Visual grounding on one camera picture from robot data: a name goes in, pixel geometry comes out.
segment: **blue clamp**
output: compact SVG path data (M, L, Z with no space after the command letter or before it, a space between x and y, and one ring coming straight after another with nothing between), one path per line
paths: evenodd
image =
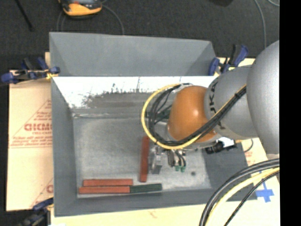
M238 50L238 46L233 46L233 51L230 59L222 64L220 60L216 57L213 58L209 65L208 75L212 76L215 72L218 74L225 73L229 70L230 67L238 67L241 61L243 61L249 53L248 48L245 45L240 46L240 50Z
M38 204L34 205L32 210L33 211L39 211L39 210L42 210L44 208L46 208L47 206L51 205L54 203L54 200L53 198L49 198L49 199L46 199L42 202L39 202Z
M17 84L23 81L46 78L49 75L59 74L61 71L59 67L49 68L42 57L38 57L37 61L39 64L38 70L32 66L28 58L23 59L21 63L21 70L1 75L1 81L8 84Z

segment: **cardboard sheet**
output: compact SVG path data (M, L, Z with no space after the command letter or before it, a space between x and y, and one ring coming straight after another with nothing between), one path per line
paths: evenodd
M9 87L7 211L53 196L50 81Z

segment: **electronic device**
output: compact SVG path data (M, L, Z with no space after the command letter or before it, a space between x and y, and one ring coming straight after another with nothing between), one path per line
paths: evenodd
M58 0L65 14L72 18L88 18L102 9L100 0Z

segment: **gray bin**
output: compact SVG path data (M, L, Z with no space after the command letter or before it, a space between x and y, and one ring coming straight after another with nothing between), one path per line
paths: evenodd
M141 184L143 103L169 83L208 86L214 56L211 42L202 40L50 33L51 66L61 68L52 81L56 216L206 203L247 166L242 148L212 155L198 150L187 153L184 173L163 157L161 173L147 182L162 183L162 192L78 194L83 179L132 178Z

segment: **black floor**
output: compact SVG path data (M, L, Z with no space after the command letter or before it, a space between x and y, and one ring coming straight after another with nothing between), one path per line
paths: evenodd
M0 0L0 74L19 68L22 58L44 55L49 31L191 38L212 42L217 56L244 44L249 57L279 40L280 7L268 0L107 0L92 19L60 17L57 0L19 0L35 31L29 30L15 0ZM0 226L15 225L30 212L5 212L8 93L0 87Z

